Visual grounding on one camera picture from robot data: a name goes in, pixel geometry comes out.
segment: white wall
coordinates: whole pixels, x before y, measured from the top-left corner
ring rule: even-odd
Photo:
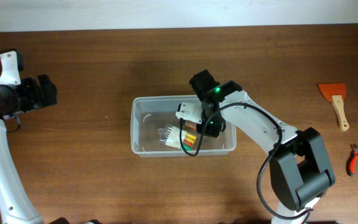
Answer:
[[[358,0],[0,0],[0,31],[358,22]]]

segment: brown tabletop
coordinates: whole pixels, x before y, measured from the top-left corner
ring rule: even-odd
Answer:
[[[192,95],[188,81],[208,69],[234,80],[259,105],[324,138],[336,184],[311,220],[358,223],[358,24],[202,29],[0,33],[0,50],[25,57],[22,78],[49,74],[58,104],[20,115],[9,148],[27,195],[45,222],[250,223],[269,220],[255,183],[266,155],[241,130],[226,156],[144,159],[131,151],[134,98]],[[350,129],[317,83],[346,82]],[[278,203],[269,170],[265,199]]]

